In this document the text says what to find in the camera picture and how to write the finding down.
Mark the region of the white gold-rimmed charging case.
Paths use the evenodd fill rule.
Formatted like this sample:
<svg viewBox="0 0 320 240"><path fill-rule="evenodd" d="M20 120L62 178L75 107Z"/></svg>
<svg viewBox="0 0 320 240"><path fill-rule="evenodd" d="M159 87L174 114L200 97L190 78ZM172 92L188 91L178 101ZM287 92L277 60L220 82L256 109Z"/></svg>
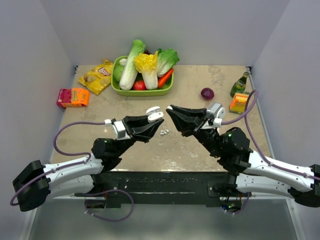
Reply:
<svg viewBox="0 0 320 240"><path fill-rule="evenodd" d="M147 121L153 123L157 120L161 120L164 117L164 113L161 111L160 106L154 106L146 110Z"/></svg>

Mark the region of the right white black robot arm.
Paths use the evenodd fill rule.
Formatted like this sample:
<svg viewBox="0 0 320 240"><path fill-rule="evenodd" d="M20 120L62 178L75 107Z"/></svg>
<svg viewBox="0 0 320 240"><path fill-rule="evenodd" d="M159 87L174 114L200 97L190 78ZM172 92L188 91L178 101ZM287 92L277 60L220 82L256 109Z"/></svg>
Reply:
<svg viewBox="0 0 320 240"><path fill-rule="evenodd" d="M266 157L250 148L239 127L220 134L226 114L220 103L199 109L170 105L166 112L182 136L194 136L233 175L222 185L227 196L260 192L285 196L306 207L320 206L319 165L299 166Z"/></svg>

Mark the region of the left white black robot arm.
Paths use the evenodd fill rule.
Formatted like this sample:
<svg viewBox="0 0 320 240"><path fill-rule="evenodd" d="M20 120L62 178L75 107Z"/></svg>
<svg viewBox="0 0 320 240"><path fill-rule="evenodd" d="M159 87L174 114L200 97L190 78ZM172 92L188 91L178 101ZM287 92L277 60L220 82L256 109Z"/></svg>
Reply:
<svg viewBox="0 0 320 240"><path fill-rule="evenodd" d="M38 208L48 198L74 193L99 196L104 184L93 176L114 169L121 162L121 155L134 143L148 143L163 122L161 111L93 122L94 126L112 127L115 138L98 138L91 151L79 153L64 152L55 144L56 152L75 159L54 164L42 164L40 160L30 162L13 180L15 194L9 204L27 212Z"/></svg>

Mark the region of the purple red onion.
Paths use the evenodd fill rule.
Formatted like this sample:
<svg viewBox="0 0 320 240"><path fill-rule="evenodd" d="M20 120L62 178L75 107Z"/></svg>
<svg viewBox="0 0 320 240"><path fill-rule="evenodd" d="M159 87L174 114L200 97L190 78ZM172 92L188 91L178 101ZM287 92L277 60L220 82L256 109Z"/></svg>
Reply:
<svg viewBox="0 0 320 240"><path fill-rule="evenodd" d="M207 101L212 100L215 96L214 91L209 87L203 88L200 92L200 95L204 100L207 100Z"/></svg>

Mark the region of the red tomato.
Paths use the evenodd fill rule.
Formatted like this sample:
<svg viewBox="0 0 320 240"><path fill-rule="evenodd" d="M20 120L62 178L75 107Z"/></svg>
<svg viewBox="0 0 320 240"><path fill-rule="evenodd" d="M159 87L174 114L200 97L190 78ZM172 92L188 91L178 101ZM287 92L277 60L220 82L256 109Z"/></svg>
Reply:
<svg viewBox="0 0 320 240"><path fill-rule="evenodd" d="M147 88L143 80L137 80L134 82L132 89L134 91L145 91Z"/></svg>

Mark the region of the green plastic basket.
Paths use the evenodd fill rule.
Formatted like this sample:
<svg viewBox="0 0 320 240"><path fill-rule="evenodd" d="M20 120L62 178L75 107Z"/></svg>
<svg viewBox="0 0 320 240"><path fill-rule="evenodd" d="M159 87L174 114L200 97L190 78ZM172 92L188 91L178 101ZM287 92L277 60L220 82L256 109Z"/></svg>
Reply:
<svg viewBox="0 0 320 240"><path fill-rule="evenodd" d="M157 97L166 95L169 90L172 88L174 83L174 72L170 78L166 81L165 85L160 89L154 90L122 90L120 89L119 83L115 81L114 74L112 73L111 77L111 87L121 96L126 97Z"/></svg>

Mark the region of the orange sponge pack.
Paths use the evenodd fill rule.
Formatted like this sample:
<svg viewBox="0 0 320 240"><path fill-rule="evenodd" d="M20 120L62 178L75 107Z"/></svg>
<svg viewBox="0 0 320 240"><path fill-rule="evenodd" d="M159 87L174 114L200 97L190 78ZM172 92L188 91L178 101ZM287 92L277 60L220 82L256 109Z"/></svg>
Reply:
<svg viewBox="0 0 320 240"><path fill-rule="evenodd" d="M229 105L229 112L234 114L242 114L245 111L245 105L247 103L250 93L245 91L236 92Z"/></svg>

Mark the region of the orange carrot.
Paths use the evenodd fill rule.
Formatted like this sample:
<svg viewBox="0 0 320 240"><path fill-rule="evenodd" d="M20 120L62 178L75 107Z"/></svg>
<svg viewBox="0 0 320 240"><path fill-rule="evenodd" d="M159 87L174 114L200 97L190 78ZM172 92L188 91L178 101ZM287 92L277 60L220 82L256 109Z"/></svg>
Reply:
<svg viewBox="0 0 320 240"><path fill-rule="evenodd" d="M173 74L174 69L171 68L168 72L166 72L162 77L160 77L158 79L158 88L162 88L165 83L167 82L167 80L171 77L171 75Z"/></svg>

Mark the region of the tall napa cabbage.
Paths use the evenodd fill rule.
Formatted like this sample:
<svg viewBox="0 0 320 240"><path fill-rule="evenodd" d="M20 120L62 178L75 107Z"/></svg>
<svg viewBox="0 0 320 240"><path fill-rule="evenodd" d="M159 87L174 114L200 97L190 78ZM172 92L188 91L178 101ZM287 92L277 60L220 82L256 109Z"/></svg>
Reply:
<svg viewBox="0 0 320 240"><path fill-rule="evenodd" d="M127 60L122 71L122 75L119 82L119 87L121 90L129 91L138 75L136 70L134 59L139 54L144 53L146 49L145 43L140 39L135 39L132 43L132 48L127 56Z"/></svg>

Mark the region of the green Perrier bottle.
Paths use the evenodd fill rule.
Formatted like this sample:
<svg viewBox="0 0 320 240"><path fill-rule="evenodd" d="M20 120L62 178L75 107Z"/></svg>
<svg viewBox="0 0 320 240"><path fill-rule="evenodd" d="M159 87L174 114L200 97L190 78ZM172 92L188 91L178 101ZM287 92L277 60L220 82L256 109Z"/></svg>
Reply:
<svg viewBox="0 0 320 240"><path fill-rule="evenodd" d="M239 78L232 86L230 90L230 96L233 98L237 92L243 92L246 89L247 85L247 78L249 77L250 73L245 71L241 78Z"/></svg>

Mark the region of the round green cabbage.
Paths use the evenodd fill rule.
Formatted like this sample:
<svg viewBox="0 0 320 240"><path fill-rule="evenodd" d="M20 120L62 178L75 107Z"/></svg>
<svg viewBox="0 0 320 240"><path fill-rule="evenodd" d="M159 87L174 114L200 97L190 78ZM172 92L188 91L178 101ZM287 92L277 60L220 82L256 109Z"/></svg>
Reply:
<svg viewBox="0 0 320 240"><path fill-rule="evenodd" d="M122 77L122 73L124 71L125 66L124 65L118 65L117 67L114 68L113 70L113 79L119 83Z"/></svg>

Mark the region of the yellow Lays chips bag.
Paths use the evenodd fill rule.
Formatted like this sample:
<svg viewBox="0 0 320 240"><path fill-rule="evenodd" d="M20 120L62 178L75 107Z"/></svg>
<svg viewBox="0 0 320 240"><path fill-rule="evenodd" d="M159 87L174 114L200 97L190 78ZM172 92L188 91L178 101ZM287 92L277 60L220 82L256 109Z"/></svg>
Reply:
<svg viewBox="0 0 320 240"><path fill-rule="evenodd" d="M114 63L104 58L101 64L86 72L78 82L98 96L111 84L113 68Z"/></svg>

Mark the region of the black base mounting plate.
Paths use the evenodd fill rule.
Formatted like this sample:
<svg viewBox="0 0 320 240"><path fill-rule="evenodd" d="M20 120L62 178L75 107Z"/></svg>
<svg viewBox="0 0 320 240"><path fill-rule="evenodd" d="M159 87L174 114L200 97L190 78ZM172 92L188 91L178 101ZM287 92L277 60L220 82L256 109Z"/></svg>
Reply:
<svg viewBox="0 0 320 240"><path fill-rule="evenodd" d="M250 196L236 189L236 176L215 171L109 171L92 175L90 194L107 194L107 208L122 204L205 205L220 207L221 198Z"/></svg>

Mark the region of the green leaf lettuce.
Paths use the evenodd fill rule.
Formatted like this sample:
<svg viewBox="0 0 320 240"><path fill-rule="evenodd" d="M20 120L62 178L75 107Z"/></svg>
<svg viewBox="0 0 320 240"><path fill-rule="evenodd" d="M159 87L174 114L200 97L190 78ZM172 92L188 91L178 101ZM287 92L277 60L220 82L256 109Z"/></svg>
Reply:
<svg viewBox="0 0 320 240"><path fill-rule="evenodd" d="M178 53L176 50L169 49L161 49L157 50L157 66L156 73L159 78L164 76L170 69L172 69L177 62L180 61L178 57Z"/></svg>

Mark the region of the pink orange snack box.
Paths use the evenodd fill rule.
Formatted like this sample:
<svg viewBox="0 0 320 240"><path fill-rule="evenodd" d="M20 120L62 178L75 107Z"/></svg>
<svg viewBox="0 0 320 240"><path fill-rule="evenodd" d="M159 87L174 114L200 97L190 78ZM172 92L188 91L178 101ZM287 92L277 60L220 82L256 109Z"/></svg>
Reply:
<svg viewBox="0 0 320 240"><path fill-rule="evenodd" d="M89 104L89 97L89 91L84 88L62 88L56 104L60 108L86 107Z"/></svg>

